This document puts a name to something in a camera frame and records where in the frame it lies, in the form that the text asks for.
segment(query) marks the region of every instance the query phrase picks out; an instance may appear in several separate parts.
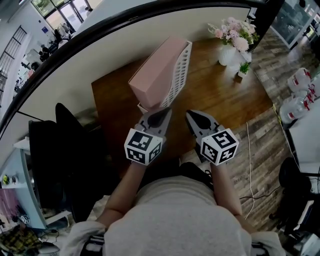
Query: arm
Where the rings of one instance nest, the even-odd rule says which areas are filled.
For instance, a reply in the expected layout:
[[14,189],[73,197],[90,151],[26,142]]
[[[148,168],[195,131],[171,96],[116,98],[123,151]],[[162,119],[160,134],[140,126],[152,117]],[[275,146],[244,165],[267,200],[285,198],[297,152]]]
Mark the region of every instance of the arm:
[[131,209],[146,169],[146,166],[136,162],[129,166],[123,179],[107,201],[103,213],[96,220],[97,222],[109,228],[112,223],[121,219]]
[[242,217],[242,208],[239,197],[234,185],[228,174],[228,169],[225,164],[211,166],[212,182],[214,187],[214,198],[218,206],[229,210],[234,217],[240,222],[241,227],[249,234],[257,232],[246,220]]

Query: window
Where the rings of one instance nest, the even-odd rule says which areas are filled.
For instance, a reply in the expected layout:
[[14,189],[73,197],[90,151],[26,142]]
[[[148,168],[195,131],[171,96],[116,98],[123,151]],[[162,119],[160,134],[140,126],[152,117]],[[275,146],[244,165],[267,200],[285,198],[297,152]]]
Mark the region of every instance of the window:
[[48,18],[46,18],[46,22],[49,23],[51,28],[56,29],[61,23],[64,23],[65,20],[58,11],[55,11]]
[[316,23],[320,23],[320,16],[316,14],[314,20],[316,21]]
[[314,9],[312,9],[312,8],[310,8],[310,10],[309,10],[308,14],[309,14],[310,16],[312,16],[312,15],[314,15],[314,13],[315,13],[315,10],[314,10]]
[[92,9],[96,8],[103,0],[88,0]]
[[87,4],[85,0],[74,0],[73,4],[77,9],[77,11],[79,12],[79,14],[81,15],[82,19],[85,20],[87,18],[87,11],[86,11]]
[[58,6],[64,2],[64,0],[52,0],[55,6]]
[[61,8],[61,12],[65,16],[66,20],[71,24],[75,31],[81,26],[81,21],[77,17],[74,9],[71,7],[71,4],[65,5]]
[[50,0],[32,0],[31,2],[42,16],[55,8]]

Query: pink box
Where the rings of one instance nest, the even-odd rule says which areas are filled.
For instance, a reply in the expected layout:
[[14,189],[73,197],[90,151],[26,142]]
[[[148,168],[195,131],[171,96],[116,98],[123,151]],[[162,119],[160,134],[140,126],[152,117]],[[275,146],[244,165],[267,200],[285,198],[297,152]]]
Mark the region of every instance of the pink box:
[[131,89],[145,109],[159,107],[167,96],[177,58],[186,46],[186,39],[170,36],[129,80]]

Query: gray shirt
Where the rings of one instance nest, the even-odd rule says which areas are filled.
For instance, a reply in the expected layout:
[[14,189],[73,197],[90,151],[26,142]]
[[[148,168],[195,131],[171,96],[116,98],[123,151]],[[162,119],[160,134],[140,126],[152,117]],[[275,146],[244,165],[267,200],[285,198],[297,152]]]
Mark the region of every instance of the gray shirt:
[[[142,188],[134,207],[106,227],[95,221],[74,225],[61,250],[78,256],[91,235],[104,233],[105,256],[285,256],[275,232],[249,234],[203,183],[177,176]],[[253,243],[263,248],[253,249]]]

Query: desk surface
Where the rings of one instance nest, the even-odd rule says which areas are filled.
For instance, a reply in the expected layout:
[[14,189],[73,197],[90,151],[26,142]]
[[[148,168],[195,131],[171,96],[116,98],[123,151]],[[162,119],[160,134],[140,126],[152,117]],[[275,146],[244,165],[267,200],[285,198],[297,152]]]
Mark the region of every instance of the desk surface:
[[[185,122],[186,110],[212,115],[225,128],[236,128],[271,108],[272,101],[257,76],[250,70],[243,79],[237,76],[240,63],[236,52],[232,64],[217,63],[220,40],[206,39],[192,44],[186,85],[172,103],[172,117],[166,134],[162,159],[178,157],[195,147],[195,139]],[[142,116],[139,103],[128,85],[144,59],[123,66],[92,83],[99,120],[114,164],[124,168],[124,143],[129,129]]]

